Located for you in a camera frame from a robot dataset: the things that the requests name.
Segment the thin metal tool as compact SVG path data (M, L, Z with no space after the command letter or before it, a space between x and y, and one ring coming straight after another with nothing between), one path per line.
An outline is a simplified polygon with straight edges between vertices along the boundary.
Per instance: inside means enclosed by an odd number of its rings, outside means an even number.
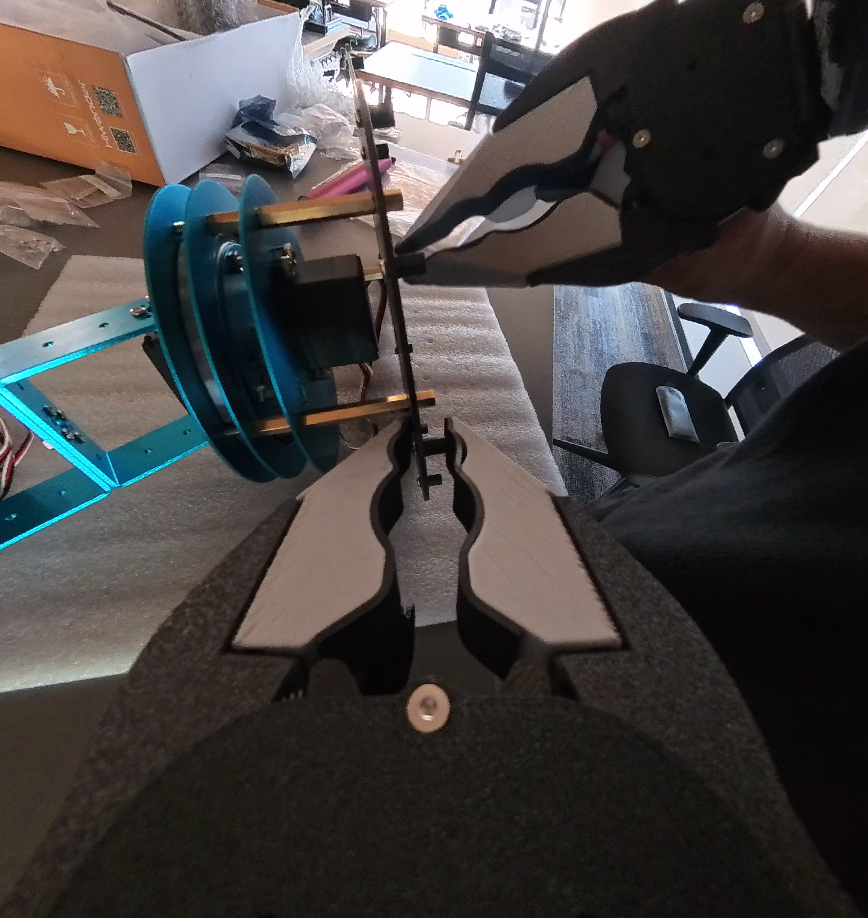
M158 32L170 37L173 40L186 41L186 40L197 40L201 38L200 35L194 32L190 32L184 29L170 27L157 19L145 16L142 13L139 13L138 11L130 7L122 6L114 1L106 1L106 5L108 9L112 10L113 12L123 17L128 17L137 22L140 22L142 23L142 25L146 26L147 28L155 29Z

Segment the person's right hand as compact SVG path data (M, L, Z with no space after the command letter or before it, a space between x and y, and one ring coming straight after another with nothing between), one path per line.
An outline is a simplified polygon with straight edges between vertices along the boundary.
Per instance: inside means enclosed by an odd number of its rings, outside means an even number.
M642 281L699 302L738 305L772 268L795 225L778 205L743 209L719 225L710 247L677 256Z

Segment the crumpled clear plastic wrap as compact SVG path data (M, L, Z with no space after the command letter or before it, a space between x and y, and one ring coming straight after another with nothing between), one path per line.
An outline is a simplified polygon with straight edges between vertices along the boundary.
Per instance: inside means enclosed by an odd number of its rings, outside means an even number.
M320 64L305 54L301 43L294 46L288 88L291 100L286 112L317 140L318 151L341 162L359 159L354 98L344 92L340 83L324 75Z

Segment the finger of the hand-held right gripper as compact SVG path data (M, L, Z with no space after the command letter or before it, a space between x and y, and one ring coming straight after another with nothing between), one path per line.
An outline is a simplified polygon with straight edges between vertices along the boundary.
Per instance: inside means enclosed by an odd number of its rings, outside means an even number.
M526 287L540 284L536 276L546 269L617 249L622 242L619 206L583 191L538 205L538 218L526 226L517 214L510 228L491 221L487 231L478 228L463 245L424 253L457 224L496 206L487 195L439 195L399 244L396 259L405 264L401 275L427 285Z
M518 192L548 181L585 147L596 113L586 75L493 132L440 189L400 248L425 249L463 221L490 216Z

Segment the blue toy robot arm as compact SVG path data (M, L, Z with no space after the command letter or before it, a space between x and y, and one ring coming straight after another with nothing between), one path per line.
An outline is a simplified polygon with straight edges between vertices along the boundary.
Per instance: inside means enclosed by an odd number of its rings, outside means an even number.
M72 469L0 498L0 551L208 445L265 483L338 459L339 426L405 414L424 499L427 425L399 281L424 257L394 254L374 116L349 56L368 191L281 204L248 177L160 189L143 231L147 297L0 345L0 407ZM186 416L106 451L31 380L130 339L156 335Z

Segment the grey background table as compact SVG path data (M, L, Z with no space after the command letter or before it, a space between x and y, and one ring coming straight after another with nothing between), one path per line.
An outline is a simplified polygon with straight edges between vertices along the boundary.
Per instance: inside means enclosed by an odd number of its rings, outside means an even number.
M478 67L474 63L427 52L390 41L371 53L355 75L370 86L382 87L383 96L393 91L422 98L408 113L430 120L431 113L466 115L472 103Z

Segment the clear plastic bag with parts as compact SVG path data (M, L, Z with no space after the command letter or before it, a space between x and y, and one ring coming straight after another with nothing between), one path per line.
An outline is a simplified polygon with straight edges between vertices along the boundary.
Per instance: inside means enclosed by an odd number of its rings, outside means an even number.
M429 157L409 157L410 151L395 155L395 163L382 176L384 190L397 190L403 198L400 210L389 212L394 237L402 238L452 177L458 166Z

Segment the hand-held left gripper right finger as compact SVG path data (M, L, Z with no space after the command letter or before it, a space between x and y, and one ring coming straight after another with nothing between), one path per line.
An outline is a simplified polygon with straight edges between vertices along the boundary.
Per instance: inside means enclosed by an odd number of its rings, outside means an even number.
M452 509L466 536L458 631L506 679L520 660L622 649L622 636L555 495L460 419L444 422Z

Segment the maroon electric screwdriver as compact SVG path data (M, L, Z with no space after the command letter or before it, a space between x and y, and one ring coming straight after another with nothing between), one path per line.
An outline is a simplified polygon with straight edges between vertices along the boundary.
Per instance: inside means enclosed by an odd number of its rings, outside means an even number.
M330 178L301 196L300 200L321 200L348 196L366 188L371 181L371 167L368 162L344 167Z

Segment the pile of small screw bags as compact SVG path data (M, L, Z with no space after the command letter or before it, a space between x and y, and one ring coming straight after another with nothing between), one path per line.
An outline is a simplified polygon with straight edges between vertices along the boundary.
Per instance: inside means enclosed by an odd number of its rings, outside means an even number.
M65 249L56 232L99 229L90 211L132 193L129 172L106 162L97 162L88 174L37 185L0 179L0 255L39 270L50 255Z

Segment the orange and white cardboard box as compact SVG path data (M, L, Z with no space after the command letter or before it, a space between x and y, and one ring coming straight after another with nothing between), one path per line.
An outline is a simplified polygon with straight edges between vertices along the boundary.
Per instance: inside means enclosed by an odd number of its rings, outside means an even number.
M178 183L223 153L242 100L284 109L301 51L295 13L175 40L105 2L0 2L0 146Z

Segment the black mesh chair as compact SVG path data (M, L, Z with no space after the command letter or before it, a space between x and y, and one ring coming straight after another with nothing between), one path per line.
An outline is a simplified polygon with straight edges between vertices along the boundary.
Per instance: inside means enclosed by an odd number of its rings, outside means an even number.
M493 118L504 112L554 58L552 53L537 51L487 32L479 54L465 130L473 128L480 114Z

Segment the white foam sheet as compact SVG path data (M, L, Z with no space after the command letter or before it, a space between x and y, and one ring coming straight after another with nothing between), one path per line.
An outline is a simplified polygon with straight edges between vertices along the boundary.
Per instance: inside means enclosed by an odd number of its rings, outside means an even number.
M144 293L140 259L73 255L24 334ZM552 387L550 288L487 294L410 286L403 294L417 381L433 386L428 420L461 419L564 494L543 430ZM532 366L539 366L538 392ZM101 445L133 440L180 416L177 399L134 341L39 377ZM202 449L0 552L0 693L124 673L165 617L285 499L315 479L267 485L236 476ZM464 533L451 478L425 502L403 479L392 538L403 602L417 626L455 619L455 552Z

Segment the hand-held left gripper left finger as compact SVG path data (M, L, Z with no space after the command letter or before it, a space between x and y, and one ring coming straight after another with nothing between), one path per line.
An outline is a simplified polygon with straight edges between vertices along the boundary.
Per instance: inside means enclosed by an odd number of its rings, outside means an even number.
M402 604L390 534L411 457L410 424L394 421L301 493L232 651L307 667L337 660L368 695L405 686L415 614Z

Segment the black office chair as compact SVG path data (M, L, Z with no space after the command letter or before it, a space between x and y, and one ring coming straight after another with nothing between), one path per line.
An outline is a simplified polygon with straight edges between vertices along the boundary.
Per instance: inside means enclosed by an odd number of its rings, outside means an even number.
M807 335L769 352L720 396L699 378L728 338L750 339L749 321L715 305L686 302L681 319L708 330L689 368L624 362L610 368L600 394L601 432L607 450L554 438L553 445L619 474L615 493L669 476L725 445L738 442L731 415L749 435L786 396L834 360L838 351Z

